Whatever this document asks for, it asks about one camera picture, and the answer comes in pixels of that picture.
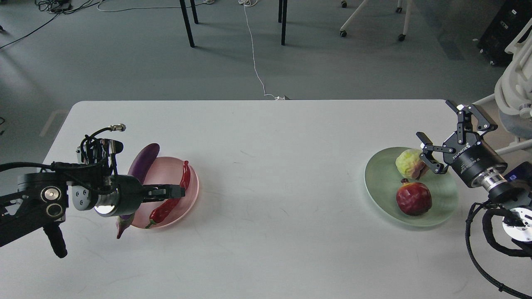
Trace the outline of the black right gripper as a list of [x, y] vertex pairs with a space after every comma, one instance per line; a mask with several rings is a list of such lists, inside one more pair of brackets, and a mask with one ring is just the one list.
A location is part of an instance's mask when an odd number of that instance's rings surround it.
[[[496, 122], [480, 106], [459, 105], [446, 100], [445, 103], [457, 115], [456, 131], [444, 142], [444, 146], [435, 146], [421, 131], [416, 136], [421, 141], [420, 159], [434, 174], [446, 174], [448, 165], [469, 187], [480, 186], [479, 174], [489, 168], [499, 173], [507, 170], [508, 164], [484, 142], [484, 135], [498, 129]], [[444, 155], [444, 162], [434, 158], [434, 152]]]

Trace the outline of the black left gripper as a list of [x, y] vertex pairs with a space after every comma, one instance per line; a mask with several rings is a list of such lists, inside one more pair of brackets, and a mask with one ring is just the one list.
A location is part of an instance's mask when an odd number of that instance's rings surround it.
[[162, 202], [166, 199], [180, 199], [186, 190], [180, 185], [142, 185], [129, 175], [112, 176], [115, 184], [109, 194], [99, 195], [94, 210], [100, 216], [123, 216], [133, 214], [141, 203]]

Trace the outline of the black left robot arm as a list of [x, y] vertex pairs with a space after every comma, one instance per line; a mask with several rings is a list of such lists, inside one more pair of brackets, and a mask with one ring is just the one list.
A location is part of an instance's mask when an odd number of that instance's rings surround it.
[[127, 175], [118, 174], [116, 156], [123, 151], [122, 142], [98, 135], [125, 130], [124, 124], [110, 125], [84, 136], [76, 150], [78, 163], [2, 164], [2, 172], [18, 168], [40, 171], [19, 176], [17, 192], [1, 196], [1, 245], [42, 228], [56, 256], [64, 258], [68, 251], [59, 226], [65, 221], [69, 202], [80, 211], [93, 209], [100, 216], [116, 216], [118, 238], [143, 203], [161, 202], [151, 212], [146, 228], [162, 223], [186, 195], [191, 180], [188, 161], [184, 161], [178, 185], [145, 185], [159, 151], [157, 144], [150, 144], [135, 157]]

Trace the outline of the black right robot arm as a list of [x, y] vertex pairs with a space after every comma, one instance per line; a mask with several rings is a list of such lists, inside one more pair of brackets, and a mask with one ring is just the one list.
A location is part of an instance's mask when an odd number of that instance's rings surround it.
[[456, 130], [442, 145], [434, 145], [423, 132], [416, 136], [422, 143], [420, 159], [435, 174], [448, 168], [470, 189], [482, 187], [487, 200], [473, 203], [465, 225], [467, 251], [477, 271], [490, 284], [519, 299], [530, 295], [516, 291], [489, 275], [475, 259], [471, 248], [471, 225], [484, 210], [482, 230], [488, 245], [509, 257], [531, 257], [531, 174], [527, 178], [507, 178], [508, 164], [484, 141], [484, 134], [497, 129], [495, 121], [475, 104], [458, 105], [445, 102], [457, 116]]

